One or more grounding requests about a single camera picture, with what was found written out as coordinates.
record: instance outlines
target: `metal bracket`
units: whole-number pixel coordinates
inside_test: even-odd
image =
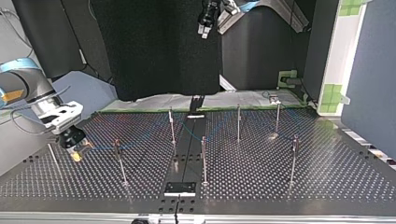
[[[288,24],[290,23],[291,6],[292,3],[290,3],[290,0],[261,0],[256,5],[256,7],[270,7]],[[227,30],[230,29],[244,15],[245,13],[239,12],[232,16],[224,10],[219,16],[219,33],[224,35]],[[308,25],[309,21],[306,19],[304,13],[300,10],[296,3],[294,3],[292,16],[291,27],[295,32],[300,33],[304,27]]]
[[[169,182],[166,184],[165,197],[195,197],[195,182]]]
[[[349,105],[350,104],[350,99],[349,97],[345,96],[345,95],[341,95],[341,104],[343,105]]]
[[[236,91],[236,88],[224,76],[220,75],[220,86],[226,91]]]

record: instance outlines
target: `vertical rod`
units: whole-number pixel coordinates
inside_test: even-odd
[[[292,146],[292,150],[293,150],[293,164],[291,166],[291,175],[290,175],[290,188],[293,185],[293,178],[294,178],[294,170],[295,170],[295,164],[296,164],[296,159],[297,159],[297,154],[298,151],[300,149],[300,141],[298,139],[298,135],[295,134],[294,135],[294,139],[293,139],[293,146]]]
[[[122,177],[123,177],[123,179],[124,179],[124,182],[123,182],[122,184],[123,184],[123,186],[128,186],[129,183],[128,183],[128,180],[126,179],[126,174],[125,174],[125,170],[124,170],[124,167],[123,167],[123,163],[122,163],[122,159],[121,159],[121,158],[120,158],[120,167],[121,167],[121,170],[122,170]]]
[[[171,123],[171,130],[172,130],[172,144],[176,144],[176,139],[175,139],[175,128],[174,128],[174,120],[172,118],[172,107],[169,110],[169,122]]]
[[[238,136],[237,136],[237,140],[238,143],[241,141],[241,106],[238,105]]]
[[[53,152],[52,145],[50,143],[48,143],[47,146],[49,147],[50,155],[56,164],[56,168],[58,169],[59,175],[62,177],[61,167],[59,166],[59,162],[56,159],[55,153]]]
[[[207,178],[206,178],[206,145],[205,145],[205,137],[202,136],[201,146],[202,146],[202,158],[204,161],[204,185],[207,185]]]
[[[275,132],[277,133],[278,127],[279,127],[279,114],[280,114],[280,102],[277,101],[277,108],[276,108],[276,126],[275,126]]]
[[[58,160],[56,159],[55,153],[53,152],[52,145],[48,143],[47,146],[49,147],[50,155],[52,156],[53,161],[55,161],[56,165],[58,165]]]

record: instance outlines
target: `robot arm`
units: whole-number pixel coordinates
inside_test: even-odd
[[[31,107],[47,129],[59,137],[59,144],[75,161],[80,161],[89,144],[75,124],[81,120],[83,106],[64,104],[35,62],[28,58],[0,64],[0,109]],[[27,105],[12,105],[26,100]]]
[[[198,17],[198,34],[203,39],[207,39],[218,19],[221,2],[224,5],[224,10],[233,16],[241,11],[249,12],[260,0],[203,0],[203,10]]]

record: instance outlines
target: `cable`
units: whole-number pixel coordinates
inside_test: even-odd
[[[96,17],[93,15],[93,12],[91,9],[91,0],[88,0],[88,10],[90,11],[91,16],[96,20]]]
[[[285,105],[282,105],[282,106],[285,108],[286,112],[288,112],[288,114],[294,120],[294,123],[297,124],[298,134],[300,134],[300,132],[301,132],[301,122],[297,118],[295,118],[298,115],[292,109],[287,109]]]
[[[152,129],[153,129],[154,127],[157,127],[157,126],[160,126],[160,127],[161,127],[162,124],[167,123],[167,119],[168,119],[168,118],[164,118],[164,119],[161,119],[160,121],[154,123],[153,126],[151,126],[151,128],[149,128],[145,133],[143,133],[143,134],[141,135],[142,137],[140,137],[140,138],[138,139],[138,141],[134,141],[134,142],[132,142],[132,143],[130,143],[130,144],[128,144],[128,145],[122,146],[122,147],[120,147],[120,149],[127,149],[127,148],[129,148],[129,147],[135,146],[136,144],[138,144],[139,142],[141,142],[141,141],[144,140],[145,138],[149,137],[149,136],[152,134]],[[108,146],[92,147],[92,149],[113,149],[113,148],[114,148],[113,146],[110,146],[110,147],[108,147]]]
[[[14,17],[19,21],[20,18],[18,17],[18,15],[17,15],[15,12],[13,12],[13,11],[7,9],[7,8],[3,8],[3,7],[0,7],[0,11],[3,13],[4,19],[6,20],[6,22],[8,23],[8,25],[12,28],[12,30],[14,31],[14,33],[18,36],[18,38],[19,38],[27,47],[29,47],[29,48],[31,49],[31,48],[32,48],[32,45],[31,45],[28,41],[26,41],[25,39],[22,38],[22,36],[20,35],[20,33],[18,33],[17,29],[14,27],[14,25],[13,25],[13,24],[11,23],[11,21],[8,19],[8,17],[7,17],[6,14],[7,14],[7,13],[11,14],[12,16],[14,16]]]
[[[30,58],[30,56],[32,55],[32,53],[33,53],[33,48],[30,49],[30,52],[29,52],[29,54],[26,56],[26,58]]]
[[[293,46],[293,28],[292,28],[295,3],[296,3],[296,0],[293,0],[293,3],[291,4],[289,26],[290,26],[290,46],[291,46],[291,54],[292,54],[292,59],[293,59],[293,67],[294,67],[294,69],[297,69],[296,56],[295,56],[294,46]],[[315,107],[318,108],[318,105],[315,103],[315,99],[312,98],[311,94],[309,94],[308,90],[306,89],[303,79],[300,77],[299,77],[299,79],[301,80],[301,84],[302,84],[303,88],[305,89],[306,94],[308,95],[309,98],[311,98],[312,103],[315,105]]]
[[[262,97],[264,97],[265,99],[269,99],[270,98],[270,92],[269,91],[264,91],[263,93],[262,93]]]
[[[303,82],[303,79],[300,78],[300,80],[301,80],[301,84],[303,85],[303,88],[304,88],[304,90],[305,90],[305,93],[308,95],[309,98],[311,98],[312,103],[315,105],[315,107],[318,108],[318,105],[317,105],[317,103],[315,103],[314,98],[312,98],[311,94],[309,94],[308,90],[306,89],[306,86],[305,86],[305,84],[304,84],[304,82]]]
[[[16,126],[20,131],[22,131],[22,132],[24,132],[24,133],[28,133],[28,134],[30,134],[30,135],[38,136],[38,135],[42,135],[42,134],[45,134],[45,133],[50,133],[52,130],[55,129],[55,128],[50,128],[50,129],[47,129],[46,131],[43,131],[43,132],[40,132],[40,133],[32,133],[32,132],[29,132],[29,131],[23,129],[23,128],[17,123],[17,121],[15,120],[14,114],[15,114],[17,111],[21,111],[21,110],[25,110],[25,109],[29,109],[29,108],[30,108],[30,107],[25,107],[25,108],[14,109],[14,110],[11,111],[11,114],[10,114],[11,120],[12,120],[12,122],[15,124],[15,126]]]

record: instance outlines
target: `metal plate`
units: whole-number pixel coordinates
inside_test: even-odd
[[[93,149],[82,162],[73,162],[65,150],[56,146],[53,148],[59,167],[48,150],[28,158],[11,174],[2,176],[0,201],[11,206],[2,203],[0,208],[80,211],[78,203],[83,202],[85,211],[157,213],[160,206],[166,207],[162,200],[164,183],[175,153],[167,114],[100,114],[84,130]],[[175,123],[175,130],[181,136],[180,122]],[[116,138],[124,148],[122,160],[128,187],[122,185],[120,164],[114,157]],[[40,206],[14,206],[15,200],[35,201]],[[65,207],[70,202],[74,202],[73,206]]]
[[[196,213],[240,215],[394,215],[394,173],[373,154],[305,109],[207,113],[208,186]],[[294,184],[291,138],[299,134]]]
[[[48,151],[33,155],[0,177],[0,211],[394,216],[396,173],[330,121],[311,110],[282,110],[274,137],[275,110],[242,111],[237,144],[236,115],[187,119],[194,137],[182,130],[186,115],[176,115],[178,157],[167,113],[96,116],[84,126],[96,147],[86,160],[71,162],[55,148],[58,170]],[[290,187],[294,134],[301,151]],[[208,186],[197,160],[202,135]],[[112,152],[117,137],[128,147],[127,189]],[[164,198],[165,184],[180,181],[196,182],[196,196]]]

